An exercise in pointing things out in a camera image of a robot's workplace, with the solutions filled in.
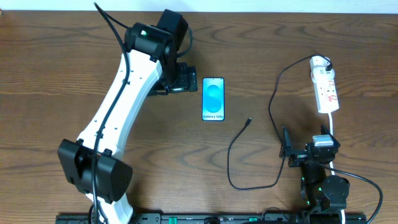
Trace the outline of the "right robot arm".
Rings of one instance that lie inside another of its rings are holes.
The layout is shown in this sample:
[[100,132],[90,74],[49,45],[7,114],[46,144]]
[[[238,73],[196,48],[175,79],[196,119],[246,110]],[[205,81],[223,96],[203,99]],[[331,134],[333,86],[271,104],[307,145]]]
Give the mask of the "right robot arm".
[[344,223],[341,214],[347,206],[349,181],[338,175],[327,175],[327,165],[335,159],[340,143],[326,126],[312,137],[304,149],[294,149],[286,127],[282,128],[280,157],[288,158],[289,167],[299,167],[302,173],[301,195],[308,208],[301,212],[304,223]]

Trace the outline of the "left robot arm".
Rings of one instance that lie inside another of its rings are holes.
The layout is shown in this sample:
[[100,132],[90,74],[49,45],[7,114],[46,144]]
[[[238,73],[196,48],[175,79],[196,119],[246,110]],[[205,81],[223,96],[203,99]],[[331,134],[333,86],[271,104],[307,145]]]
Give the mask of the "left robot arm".
[[58,147],[67,181],[93,203],[86,217],[68,221],[130,222],[132,168],[122,160],[127,138],[148,96],[197,91],[195,67],[180,61],[180,46],[191,35],[183,16],[167,9],[156,25],[136,23],[118,36],[121,61],[101,106],[75,141],[64,139]]

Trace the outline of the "blue Samsung Galaxy smartphone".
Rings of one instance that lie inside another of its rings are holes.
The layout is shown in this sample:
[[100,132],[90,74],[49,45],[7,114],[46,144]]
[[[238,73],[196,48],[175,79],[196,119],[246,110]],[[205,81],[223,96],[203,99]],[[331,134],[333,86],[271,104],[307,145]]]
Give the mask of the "blue Samsung Galaxy smartphone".
[[202,113],[203,121],[224,121],[224,78],[208,77],[202,84]]

